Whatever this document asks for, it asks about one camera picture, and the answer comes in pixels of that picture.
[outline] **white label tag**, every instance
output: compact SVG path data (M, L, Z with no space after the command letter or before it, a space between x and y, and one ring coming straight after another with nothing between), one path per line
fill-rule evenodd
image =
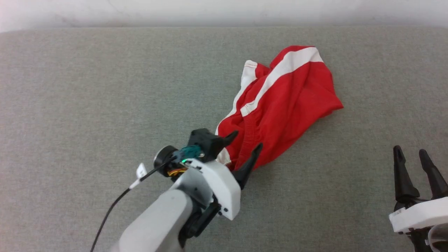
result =
M137 168L137 178L140 179L146 174L148 174L148 172L145 169L145 165L143 163L140 163L140 165Z
M399 215L401 212L403 212L403 211L405 211L405 210L406 210L406 208L400 208L400 209L398 209L397 211L395 211L395 212L389 214L389 220L390 220L390 222L392 223L392 225L393 225L393 223L394 223L394 221L393 221L394 217L397 216L397 215Z

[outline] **white wall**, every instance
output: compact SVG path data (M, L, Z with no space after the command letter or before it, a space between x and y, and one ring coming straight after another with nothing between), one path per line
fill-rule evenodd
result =
M82 26L412 24L448 27L447 0L0 0L0 31Z

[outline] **wrinkled cloth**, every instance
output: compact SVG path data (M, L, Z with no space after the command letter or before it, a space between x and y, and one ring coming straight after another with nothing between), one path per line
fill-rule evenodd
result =
M246 61L233 108L215 133L239 134L217 161L238 169L263 143L256 169L280 156L319 118L341 108L332 74L315 47L287 47L269 67Z

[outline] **gray table surface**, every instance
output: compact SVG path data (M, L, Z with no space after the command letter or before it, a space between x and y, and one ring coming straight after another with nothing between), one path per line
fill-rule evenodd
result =
M392 147L421 194L418 150L448 178L448 32L423 27L101 28L0 34L0 252L88 251L112 201L165 145L214 130L245 60L314 45L345 108L256 170L234 221L188 251L411 251L394 234ZM112 212L96 251L171 182Z

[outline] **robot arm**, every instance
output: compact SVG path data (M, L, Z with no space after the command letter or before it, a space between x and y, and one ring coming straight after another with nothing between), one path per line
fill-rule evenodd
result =
M394 212L389 215L394 232L406 234L415 252L448 251L448 185L425 150L420 161L432 191L431 200L420 199L405 167L400 146L394 147L395 199Z
M198 237L210 221L223 215L233 220L240 210L244 188L262 144L237 171L215 161L219 152L236 137L194 130L188 146L180 151L167 146L159 151L154 166L168 162L159 171L174 184L151 204L128 228L112 252L179 252L186 240ZM182 173L171 174L182 169Z

